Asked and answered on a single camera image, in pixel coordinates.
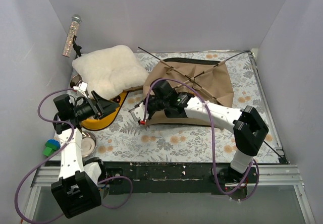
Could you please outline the beige pet tent fabric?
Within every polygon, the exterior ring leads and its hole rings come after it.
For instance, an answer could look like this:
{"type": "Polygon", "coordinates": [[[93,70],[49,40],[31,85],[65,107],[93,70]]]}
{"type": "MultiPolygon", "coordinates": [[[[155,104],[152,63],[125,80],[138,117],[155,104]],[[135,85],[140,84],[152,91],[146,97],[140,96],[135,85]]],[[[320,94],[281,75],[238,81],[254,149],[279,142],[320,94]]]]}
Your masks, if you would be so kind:
{"type": "Polygon", "coordinates": [[[187,58],[168,58],[158,62],[143,84],[147,95],[151,84],[159,79],[176,79],[194,90],[204,100],[232,107],[234,91],[227,66],[224,62],[187,58]]]}

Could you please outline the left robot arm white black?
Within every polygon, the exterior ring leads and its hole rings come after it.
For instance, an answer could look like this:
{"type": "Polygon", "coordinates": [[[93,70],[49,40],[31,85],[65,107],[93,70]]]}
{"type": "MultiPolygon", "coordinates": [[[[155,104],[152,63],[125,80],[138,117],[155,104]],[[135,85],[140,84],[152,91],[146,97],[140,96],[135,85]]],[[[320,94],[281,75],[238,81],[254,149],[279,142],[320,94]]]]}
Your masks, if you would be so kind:
{"type": "Polygon", "coordinates": [[[61,168],[58,180],[51,185],[51,192],[66,218],[72,218],[101,205],[97,184],[107,179],[107,171],[98,157],[82,159],[83,139],[81,122],[88,118],[102,119],[114,113],[117,102],[100,97],[85,98],[80,105],[70,102],[68,94],[56,97],[53,102],[58,110],[55,131],[61,145],[61,168]]]}

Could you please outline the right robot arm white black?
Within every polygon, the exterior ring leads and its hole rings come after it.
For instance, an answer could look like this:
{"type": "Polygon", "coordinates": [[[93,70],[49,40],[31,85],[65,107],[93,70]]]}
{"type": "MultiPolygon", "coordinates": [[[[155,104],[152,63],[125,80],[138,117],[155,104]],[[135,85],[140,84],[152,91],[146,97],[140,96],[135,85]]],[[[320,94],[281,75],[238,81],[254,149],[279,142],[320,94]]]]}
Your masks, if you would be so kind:
{"type": "Polygon", "coordinates": [[[197,93],[177,92],[165,79],[151,85],[154,96],[148,100],[149,119],[163,110],[167,118],[188,118],[213,123],[234,134],[237,151],[230,163],[229,178],[240,182],[247,176],[247,168],[269,132],[256,108],[230,108],[206,102],[197,93]]]}

